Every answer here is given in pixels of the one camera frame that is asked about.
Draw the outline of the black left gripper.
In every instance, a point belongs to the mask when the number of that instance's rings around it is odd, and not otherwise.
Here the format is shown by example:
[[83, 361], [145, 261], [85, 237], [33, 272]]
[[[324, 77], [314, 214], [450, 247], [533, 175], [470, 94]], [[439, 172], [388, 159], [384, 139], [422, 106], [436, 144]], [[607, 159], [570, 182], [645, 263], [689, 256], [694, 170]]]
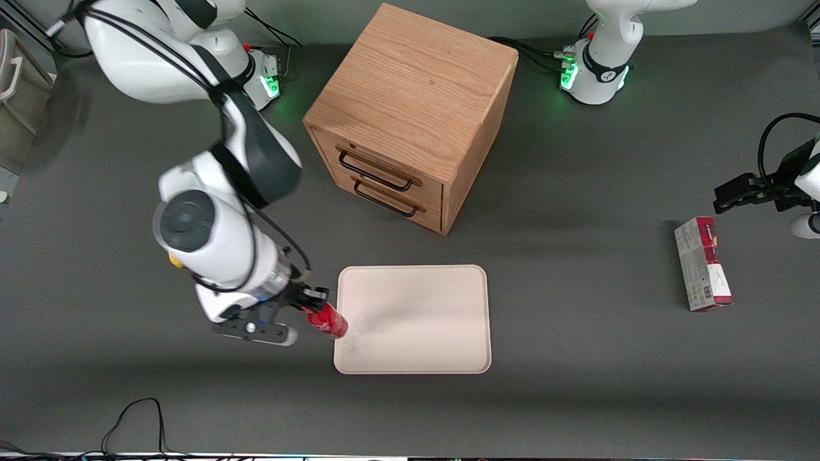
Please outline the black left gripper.
[[818, 211], [818, 200], [797, 187], [796, 180], [810, 163], [817, 140], [812, 139], [788, 152], [775, 172], [768, 174], [765, 166], [766, 140], [760, 141], [760, 178], [744, 173], [715, 188], [714, 212], [723, 214], [736, 207], [773, 202], [777, 212], [795, 207]]

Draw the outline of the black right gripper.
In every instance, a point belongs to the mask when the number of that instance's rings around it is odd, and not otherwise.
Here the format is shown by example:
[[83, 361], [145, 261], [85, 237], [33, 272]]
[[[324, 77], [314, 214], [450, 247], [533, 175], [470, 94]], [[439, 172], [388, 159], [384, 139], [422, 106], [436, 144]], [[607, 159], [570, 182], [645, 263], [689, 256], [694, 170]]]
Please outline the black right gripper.
[[277, 318], [285, 307], [294, 307], [309, 317], [311, 312], [320, 312], [320, 307], [328, 304], [329, 294], [330, 289], [325, 287], [311, 287], [304, 281], [291, 280], [284, 291], [268, 301], [270, 318]]

